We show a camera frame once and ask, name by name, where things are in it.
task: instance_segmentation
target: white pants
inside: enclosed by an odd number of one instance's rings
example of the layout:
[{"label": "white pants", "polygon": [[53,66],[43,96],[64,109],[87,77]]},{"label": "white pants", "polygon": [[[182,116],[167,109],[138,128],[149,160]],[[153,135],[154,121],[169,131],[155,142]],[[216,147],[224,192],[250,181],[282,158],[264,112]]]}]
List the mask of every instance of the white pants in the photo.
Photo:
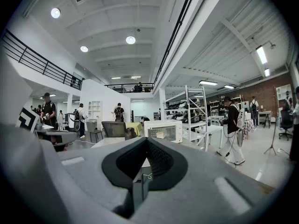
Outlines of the white pants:
[{"label": "white pants", "polygon": [[225,142],[224,146],[218,150],[218,152],[225,157],[228,152],[233,152],[233,155],[235,157],[235,162],[243,162],[244,157],[241,151],[241,148],[238,145],[242,143],[242,132],[236,131],[228,134],[228,126],[224,126],[224,134],[227,138],[227,141]]}]

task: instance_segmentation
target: white microwave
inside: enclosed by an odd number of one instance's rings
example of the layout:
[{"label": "white microwave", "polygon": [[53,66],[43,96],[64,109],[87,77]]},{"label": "white microwave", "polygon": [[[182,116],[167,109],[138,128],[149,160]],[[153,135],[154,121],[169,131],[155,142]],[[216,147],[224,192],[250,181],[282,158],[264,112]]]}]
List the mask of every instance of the white microwave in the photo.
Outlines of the white microwave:
[{"label": "white microwave", "polygon": [[145,137],[161,138],[174,143],[183,141],[182,121],[180,120],[155,120],[144,122]]}]

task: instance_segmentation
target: floor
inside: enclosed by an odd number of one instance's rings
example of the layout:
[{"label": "floor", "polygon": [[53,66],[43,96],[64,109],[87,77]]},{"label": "floor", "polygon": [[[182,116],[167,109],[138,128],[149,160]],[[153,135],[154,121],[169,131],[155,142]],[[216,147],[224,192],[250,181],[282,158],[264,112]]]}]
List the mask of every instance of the floor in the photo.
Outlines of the floor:
[{"label": "floor", "polygon": [[[272,124],[270,128],[263,128],[263,126],[260,125],[254,132],[249,133],[249,139],[245,138],[242,145],[242,153],[245,162],[237,166],[236,169],[257,181],[277,188],[288,177],[294,167],[294,163],[288,160],[288,154],[285,153],[290,152],[292,140],[289,139],[287,141],[284,137],[279,139],[278,133],[281,132],[283,132],[283,130],[280,130],[279,127],[277,127],[273,143],[277,155],[274,154],[273,150],[264,154],[264,152],[271,146],[274,124]],[[100,133],[98,134],[98,137],[98,141],[100,141],[102,139]],[[219,148],[219,138],[219,132],[212,134],[211,145],[208,147],[208,152],[223,159],[228,165],[235,167],[234,164],[228,163],[223,157],[216,153]],[[226,138],[223,136],[222,143],[225,142]],[[73,141],[71,145],[66,147],[66,150],[91,148],[95,143],[94,134],[92,134],[92,140],[90,140],[90,135],[86,132],[85,138],[78,138],[76,141]],[[235,161],[232,153],[227,157],[227,160],[230,162]]]}]

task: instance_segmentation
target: yellow cloth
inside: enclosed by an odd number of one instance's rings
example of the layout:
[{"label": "yellow cloth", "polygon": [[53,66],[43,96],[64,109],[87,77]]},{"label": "yellow cloth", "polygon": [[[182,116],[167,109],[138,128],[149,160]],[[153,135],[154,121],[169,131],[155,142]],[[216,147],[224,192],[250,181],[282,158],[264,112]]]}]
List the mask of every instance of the yellow cloth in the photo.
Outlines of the yellow cloth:
[{"label": "yellow cloth", "polygon": [[126,128],[134,128],[137,136],[140,136],[140,131],[142,130],[142,125],[139,122],[126,123]]}]

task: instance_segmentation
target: white floor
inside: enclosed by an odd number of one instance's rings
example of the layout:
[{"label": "white floor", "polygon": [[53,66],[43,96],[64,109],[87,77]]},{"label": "white floor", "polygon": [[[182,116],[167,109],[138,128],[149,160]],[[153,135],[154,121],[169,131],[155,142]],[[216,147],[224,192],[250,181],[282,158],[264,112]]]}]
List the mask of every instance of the white floor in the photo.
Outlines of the white floor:
[{"label": "white floor", "polygon": [[[278,152],[278,149],[283,149],[287,153],[290,153],[291,141],[292,139],[287,139],[282,137],[278,138],[278,133],[282,133],[284,130],[276,128],[275,138],[273,146],[275,148],[276,154],[274,154],[273,149],[268,151],[266,154],[264,152],[271,146],[274,124],[270,128],[267,126],[263,128],[262,125],[256,128],[252,133],[249,133],[249,139],[245,138],[242,145],[242,153],[245,158],[245,162],[236,167],[241,173],[256,179],[264,184],[277,188],[283,181],[288,178],[291,173],[294,163],[288,160],[289,155],[284,151]],[[213,153],[220,159],[223,159],[228,165],[235,167],[234,164],[228,163],[223,157],[216,154],[219,148],[219,132],[212,134],[211,145],[208,147],[208,152]],[[226,142],[226,137],[223,136],[222,143]],[[231,154],[227,157],[227,160],[234,162],[234,155]]]}]

